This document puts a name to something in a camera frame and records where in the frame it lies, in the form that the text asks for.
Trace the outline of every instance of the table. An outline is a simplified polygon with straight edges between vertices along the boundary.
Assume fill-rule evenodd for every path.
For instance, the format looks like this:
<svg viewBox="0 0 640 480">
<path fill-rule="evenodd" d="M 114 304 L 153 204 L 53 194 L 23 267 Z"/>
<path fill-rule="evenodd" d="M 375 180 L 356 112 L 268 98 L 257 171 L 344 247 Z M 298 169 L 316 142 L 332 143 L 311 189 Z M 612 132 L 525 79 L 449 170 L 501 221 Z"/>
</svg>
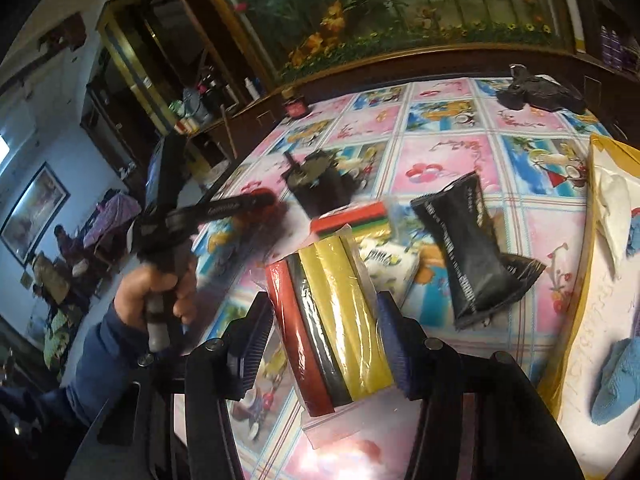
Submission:
<svg viewBox="0 0 640 480">
<path fill-rule="evenodd" d="M 82 239 L 84 248 L 97 244 L 103 235 L 126 224 L 138 216 L 141 211 L 140 204 L 129 195 L 124 193 L 114 195 L 104 205 L 103 210 L 98 213 L 91 228 L 84 235 Z"/>
<path fill-rule="evenodd" d="M 505 109 L 495 91 L 509 83 L 496 78 L 418 81 L 320 102 L 306 118 L 279 124 L 243 161 L 223 193 L 269 187 L 289 202 L 286 234 L 269 254 L 278 259 L 305 242 L 309 225 L 280 178 L 287 167 L 282 153 L 291 149 L 302 160 L 318 148 L 336 151 L 365 177 L 353 200 L 395 197 L 402 212 L 399 229 L 420 250 L 421 267 L 403 314 L 460 352 L 510 352 L 536 382 L 574 288 L 585 223 L 589 135 L 609 134 L 589 112 L 549 113 L 528 105 L 520 111 Z M 473 170 L 480 175 L 501 250 L 532 256 L 548 267 L 519 304 L 489 323 L 457 332 L 442 259 L 408 204 Z M 250 273 L 255 264 L 247 259 L 203 341 L 220 336 L 230 320 L 246 312 L 260 290 Z M 417 420 L 412 410 L 383 428 L 372 424 L 337 446 L 313 450 L 300 429 L 303 410 L 291 373 L 274 370 L 281 351 L 274 334 L 264 357 L 269 373 L 258 375 L 257 386 L 271 390 L 273 381 L 265 376 L 273 379 L 274 374 L 278 386 L 259 432 L 250 431 L 247 420 L 231 417 L 246 478 L 403 478 Z M 181 397 L 176 415 L 176 433 L 184 438 Z"/>
</svg>

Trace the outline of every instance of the white bottle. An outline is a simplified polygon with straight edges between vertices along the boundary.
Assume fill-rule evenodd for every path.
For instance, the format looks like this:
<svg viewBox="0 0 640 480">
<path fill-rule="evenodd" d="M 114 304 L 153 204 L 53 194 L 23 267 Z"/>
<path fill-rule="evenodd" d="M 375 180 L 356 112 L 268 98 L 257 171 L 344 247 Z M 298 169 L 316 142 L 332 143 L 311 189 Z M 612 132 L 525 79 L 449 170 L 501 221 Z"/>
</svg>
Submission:
<svg viewBox="0 0 640 480">
<path fill-rule="evenodd" d="M 246 89 L 248 90 L 249 94 L 251 94 L 251 97 L 254 101 L 260 99 L 260 94 L 258 94 L 258 91 L 255 89 L 254 83 L 248 77 L 244 78 L 244 86 L 246 86 Z"/>
</svg>

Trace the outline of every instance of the jar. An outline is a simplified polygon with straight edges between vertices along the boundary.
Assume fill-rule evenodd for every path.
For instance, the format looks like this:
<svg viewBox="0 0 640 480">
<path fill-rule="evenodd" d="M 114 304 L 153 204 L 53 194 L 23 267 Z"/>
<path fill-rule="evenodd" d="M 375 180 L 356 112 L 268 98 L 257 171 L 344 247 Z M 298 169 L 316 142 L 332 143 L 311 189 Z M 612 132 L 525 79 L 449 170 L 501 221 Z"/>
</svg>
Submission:
<svg viewBox="0 0 640 480">
<path fill-rule="evenodd" d="M 302 95 L 297 95 L 293 86 L 282 91 L 282 98 L 284 99 L 284 109 L 291 119 L 301 119 L 311 113 L 311 110 L 306 105 L 305 98 Z"/>
</svg>

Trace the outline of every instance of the blue glove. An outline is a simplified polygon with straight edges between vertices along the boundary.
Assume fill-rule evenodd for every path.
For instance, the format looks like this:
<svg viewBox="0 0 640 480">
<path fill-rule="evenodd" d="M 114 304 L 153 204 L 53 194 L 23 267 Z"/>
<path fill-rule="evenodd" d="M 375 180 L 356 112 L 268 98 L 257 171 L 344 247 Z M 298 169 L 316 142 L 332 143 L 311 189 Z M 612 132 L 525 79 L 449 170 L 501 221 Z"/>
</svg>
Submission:
<svg viewBox="0 0 640 480">
<path fill-rule="evenodd" d="M 640 399 L 640 337 L 613 344 L 602 369 L 600 391 L 591 408 L 591 421 L 598 426 L 621 415 Z"/>
</svg>

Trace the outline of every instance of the window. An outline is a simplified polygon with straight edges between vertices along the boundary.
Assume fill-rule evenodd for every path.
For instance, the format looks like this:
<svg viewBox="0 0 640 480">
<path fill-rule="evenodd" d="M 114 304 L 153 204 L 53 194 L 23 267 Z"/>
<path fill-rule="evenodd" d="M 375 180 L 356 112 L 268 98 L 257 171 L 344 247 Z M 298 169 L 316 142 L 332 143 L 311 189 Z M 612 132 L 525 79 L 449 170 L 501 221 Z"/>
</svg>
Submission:
<svg viewBox="0 0 640 480">
<path fill-rule="evenodd" d="M 0 137 L 0 164 L 7 155 L 9 155 L 9 147 L 4 142 L 4 139 Z"/>
</svg>

